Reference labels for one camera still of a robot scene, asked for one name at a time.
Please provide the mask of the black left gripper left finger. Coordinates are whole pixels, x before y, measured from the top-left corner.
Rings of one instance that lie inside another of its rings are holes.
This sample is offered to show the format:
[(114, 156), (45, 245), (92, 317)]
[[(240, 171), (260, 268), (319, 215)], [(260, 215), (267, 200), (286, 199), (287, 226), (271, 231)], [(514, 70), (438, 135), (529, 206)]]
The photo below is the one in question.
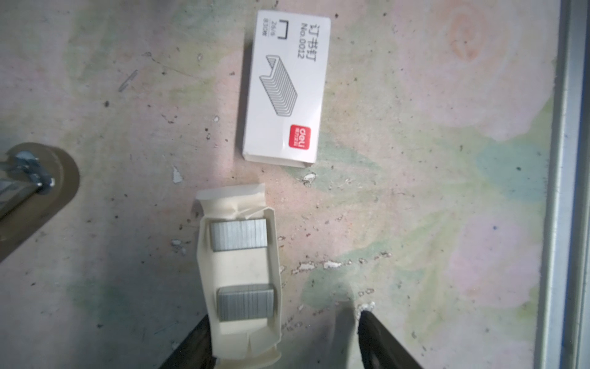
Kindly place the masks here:
[(160, 369), (213, 369), (214, 356), (207, 315), (159, 367)]

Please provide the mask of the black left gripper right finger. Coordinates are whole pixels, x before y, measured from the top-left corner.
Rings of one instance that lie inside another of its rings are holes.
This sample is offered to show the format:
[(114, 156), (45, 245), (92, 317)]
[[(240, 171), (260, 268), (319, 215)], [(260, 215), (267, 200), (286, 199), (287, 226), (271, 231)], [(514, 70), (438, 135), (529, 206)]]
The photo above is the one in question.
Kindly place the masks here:
[(360, 313), (357, 334), (365, 369), (423, 368), (371, 311)]

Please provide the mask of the beige stapler base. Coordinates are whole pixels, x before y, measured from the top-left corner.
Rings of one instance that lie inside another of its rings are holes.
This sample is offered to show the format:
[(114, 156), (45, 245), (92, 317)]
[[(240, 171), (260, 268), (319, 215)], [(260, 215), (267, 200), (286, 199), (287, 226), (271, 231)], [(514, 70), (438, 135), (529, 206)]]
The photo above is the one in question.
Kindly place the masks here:
[(24, 142), (1, 155), (1, 260), (76, 195), (80, 171), (63, 149)]

